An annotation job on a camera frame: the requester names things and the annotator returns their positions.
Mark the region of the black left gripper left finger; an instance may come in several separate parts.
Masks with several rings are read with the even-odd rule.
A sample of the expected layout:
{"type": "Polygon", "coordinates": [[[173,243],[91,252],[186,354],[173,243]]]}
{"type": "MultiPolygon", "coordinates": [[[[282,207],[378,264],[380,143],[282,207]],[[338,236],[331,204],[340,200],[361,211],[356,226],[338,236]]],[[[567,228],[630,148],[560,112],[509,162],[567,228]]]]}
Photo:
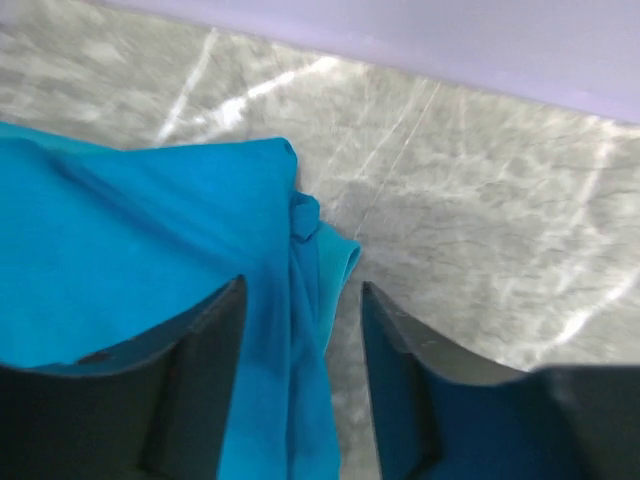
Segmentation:
{"type": "Polygon", "coordinates": [[[1,368],[5,479],[214,479],[246,318],[236,277],[72,364],[1,368]]]}

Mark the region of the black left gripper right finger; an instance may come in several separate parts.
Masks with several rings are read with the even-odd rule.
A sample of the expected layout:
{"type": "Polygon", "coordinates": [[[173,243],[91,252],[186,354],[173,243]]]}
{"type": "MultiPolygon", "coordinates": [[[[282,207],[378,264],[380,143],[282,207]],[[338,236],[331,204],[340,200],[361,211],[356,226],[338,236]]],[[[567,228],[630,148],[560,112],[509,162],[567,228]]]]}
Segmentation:
{"type": "Polygon", "coordinates": [[[639,370],[518,371],[471,352],[362,286],[363,333],[385,479],[635,479],[639,370]]]}

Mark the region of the blue polo t-shirt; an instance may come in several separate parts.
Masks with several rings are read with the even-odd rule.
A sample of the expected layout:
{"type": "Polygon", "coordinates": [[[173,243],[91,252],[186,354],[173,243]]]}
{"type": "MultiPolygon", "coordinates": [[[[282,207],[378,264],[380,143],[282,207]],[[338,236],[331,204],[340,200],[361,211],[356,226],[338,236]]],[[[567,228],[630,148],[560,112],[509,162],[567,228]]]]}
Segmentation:
{"type": "Polygon", "coordinates": [[[121,151],[1,127],[1,359],[69,363],[236,276],[248,312],[224,479],[335,479],[317,200],[283,138],[121,151]]]}

